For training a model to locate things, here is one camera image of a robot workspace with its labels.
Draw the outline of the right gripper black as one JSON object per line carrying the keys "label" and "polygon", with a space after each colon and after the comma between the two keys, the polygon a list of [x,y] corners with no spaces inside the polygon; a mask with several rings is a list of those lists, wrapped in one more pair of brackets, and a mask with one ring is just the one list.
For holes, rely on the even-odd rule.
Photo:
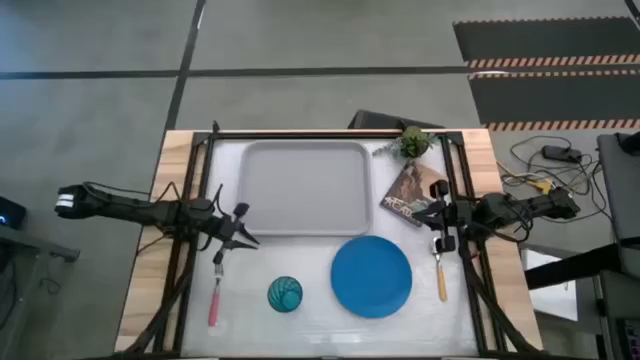
{"label": "right gripper black", "polygon": [[430,195],[435,199],[412,213],[416,221],[426,225],[432,231],[439,231],[437,248],[440,253],[453,252],[456,249],[455,238],[449,233],[450,227],[467,227],[471,222],[471,208],[468,202],[447,203],[449,194],[446,180],[436,180],[430,185]]}

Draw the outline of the teal faceted plastic cup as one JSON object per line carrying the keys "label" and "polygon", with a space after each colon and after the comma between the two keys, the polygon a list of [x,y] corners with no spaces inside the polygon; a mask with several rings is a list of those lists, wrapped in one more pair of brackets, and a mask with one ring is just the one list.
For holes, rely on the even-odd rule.
{"label": "teal faceted plastic cup", "polygon": [[293,277],[276,278],[267,290],[267,300],[272,309],[280,313],[296,310],[303,299],[303,288]]}

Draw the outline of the orange-handled spoon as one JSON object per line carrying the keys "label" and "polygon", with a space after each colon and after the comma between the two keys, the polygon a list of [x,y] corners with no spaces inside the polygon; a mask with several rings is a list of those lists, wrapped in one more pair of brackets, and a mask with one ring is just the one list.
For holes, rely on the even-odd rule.
{"label": "orange-handled spoon", "polygon": [[443,303],[445,303],[448,299],[447,290],[446,290],[446,281],[445,281],[444,271],[441,263],[441,253],[437,248],[437,242],[438,242],[438,238],[434,238],[433,245],[432,245],[432,254],[436,261],[436,274],[437,274],[439,299]]}

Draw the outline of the pink-handled fork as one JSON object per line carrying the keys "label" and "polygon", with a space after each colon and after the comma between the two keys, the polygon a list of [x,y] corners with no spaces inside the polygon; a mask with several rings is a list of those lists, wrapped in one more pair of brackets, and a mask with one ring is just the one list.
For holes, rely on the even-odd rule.
{"label": "pink-handled fork", "polygon": [[223,279],[223,267],[221,264],[215,265],[215,282],[211,304],[209,309],[208,326],[215,327],[218,319],[219,303],[220,303],[220,286]]}

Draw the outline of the blue round plate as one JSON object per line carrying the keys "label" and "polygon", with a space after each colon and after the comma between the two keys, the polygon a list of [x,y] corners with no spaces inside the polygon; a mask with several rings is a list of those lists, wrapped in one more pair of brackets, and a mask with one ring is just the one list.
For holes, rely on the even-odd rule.
{"label": "blue round plate", "polygon": [[399,246],[366,235],[347,241],[331,263],[331,288],[349,312],[384,318],[399,311],[412,289],[412,269]]}

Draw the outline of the grey plastic tray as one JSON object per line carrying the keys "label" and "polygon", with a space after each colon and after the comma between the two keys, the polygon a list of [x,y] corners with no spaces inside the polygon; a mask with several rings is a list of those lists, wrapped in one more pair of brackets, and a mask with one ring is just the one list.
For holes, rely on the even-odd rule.
{"label": "grey plastic tray", "polygon": [[371,225],[368,150],[355,141],[261,140],[242,154],[237,201],[261,236],[356,236]]}

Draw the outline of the small green potted plant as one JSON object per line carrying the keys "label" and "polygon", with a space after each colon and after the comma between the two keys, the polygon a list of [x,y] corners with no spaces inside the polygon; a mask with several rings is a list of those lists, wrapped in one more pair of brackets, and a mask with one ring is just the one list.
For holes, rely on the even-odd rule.
{"label": "small green potted plant", "polygon": [[417,126],[408,126],[402,134],[388,144],[373,151],[373,156],[390,154],[395,158],[417,159],[434,146],[437,137],[423,132]]}

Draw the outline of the glossy white table mat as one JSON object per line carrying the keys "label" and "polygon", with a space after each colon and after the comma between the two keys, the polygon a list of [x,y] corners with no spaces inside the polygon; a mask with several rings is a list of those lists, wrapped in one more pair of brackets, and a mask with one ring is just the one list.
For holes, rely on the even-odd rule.
{"label": "glossy white table mat", "polygon": [[[197,255],[186,330],[181,351],[189,357],[439,357],[477,354],[477,345],[460,257],[441,256],[447,301],[439,299],[435,233],[413,226],[382,208],[383,196],[398,177],[402,163],[373,156],[377,140],[342,140],[362,144],[369,152],[371,225],[356,236],[253,235],[256,249],[227,252],[215,327],[208,326],[215,272],[216,240]],[[237,201],[241,158],[256,141],[224,141],[214,148],[208,196],[220,194],[225,211]],[[390,240],[407,256],[412,289],[405,305],[384,318],[364,318],[346,310],[331,288],[336,252],[349,240],[373,235]],[[267,290],[278,277],[295,278],[303,288],[300,306],[275,311]]]}

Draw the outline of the black flat object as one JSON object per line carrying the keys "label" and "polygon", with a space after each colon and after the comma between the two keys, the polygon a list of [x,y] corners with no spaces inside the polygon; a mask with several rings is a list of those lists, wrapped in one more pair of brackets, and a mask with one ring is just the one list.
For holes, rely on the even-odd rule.
{"label": "black flat object", "polygon": [[399,116],[373,112],[368,110],[358,110],[348,129],[400,129],[405,130],[410,126],[421,129],[444,129],[444,126],[432,123],[425,123],[413,119],[402,118]]}

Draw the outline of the black power adapter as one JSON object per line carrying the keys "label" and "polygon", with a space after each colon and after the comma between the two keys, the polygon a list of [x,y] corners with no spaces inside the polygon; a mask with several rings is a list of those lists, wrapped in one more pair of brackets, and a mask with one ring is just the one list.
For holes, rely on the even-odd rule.
{"label": "black power adapter", "polygon": [[560,162],[579,163],[582,160],[582,152],[571,147],[545,145],[541,154],[545,159]]}

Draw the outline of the black diagonal beam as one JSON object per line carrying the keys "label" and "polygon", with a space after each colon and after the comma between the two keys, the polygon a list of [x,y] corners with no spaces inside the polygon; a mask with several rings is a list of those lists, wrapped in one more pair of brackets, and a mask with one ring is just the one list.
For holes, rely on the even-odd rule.
{"label": "black diagonal beam", "polygon": [[620,272],[622,264],[619,246],[610,244],[526,270],[525,278],[528,289],[535,290],[593,277],[604,270]]}

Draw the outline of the white panel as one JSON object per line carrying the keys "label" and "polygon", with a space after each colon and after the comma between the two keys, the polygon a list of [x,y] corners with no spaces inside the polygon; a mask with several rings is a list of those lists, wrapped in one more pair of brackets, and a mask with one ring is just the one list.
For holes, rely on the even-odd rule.
{"label": "white panel", "polygon": [[[530,249],[523,250],[521,255],[526,270],[560,260],[559,257]],[[536,311],[574,322],[578,321],[576,281],[533,289],[529,294]]]}

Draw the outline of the black hazard-striped floor mat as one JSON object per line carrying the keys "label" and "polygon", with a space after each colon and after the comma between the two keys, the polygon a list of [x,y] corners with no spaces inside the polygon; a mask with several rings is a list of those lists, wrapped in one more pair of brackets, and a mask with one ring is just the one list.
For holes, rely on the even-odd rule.
{"label": "black hazard-striped floor mat", "polygon": [[640,30],[625,17],[467,21],[453,29],[471,68],[640,64]]}
{"label": "black hazard-striped floor mat", "polygon": [[492,132],[640,129],[640,71],[526,72],[469,77]]}

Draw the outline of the grey side table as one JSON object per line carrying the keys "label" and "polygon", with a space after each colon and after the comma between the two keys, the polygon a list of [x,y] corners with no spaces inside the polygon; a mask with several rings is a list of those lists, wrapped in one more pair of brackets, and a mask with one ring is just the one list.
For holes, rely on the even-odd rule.
{"label": "grey side table", "polygon": [[75,262],[80,251],[0,226],[0,360],[16,360],[17,347],[53,257]]}

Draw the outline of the black device with blue light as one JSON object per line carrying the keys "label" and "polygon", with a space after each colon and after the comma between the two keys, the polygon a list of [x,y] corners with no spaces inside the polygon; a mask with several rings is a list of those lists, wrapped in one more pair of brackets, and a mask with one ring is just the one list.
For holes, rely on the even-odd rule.
{"label": "black device with blue light", "polygon": [[22,228],[26,214],[24,206],[0,196],[0,226],[19,230]]}

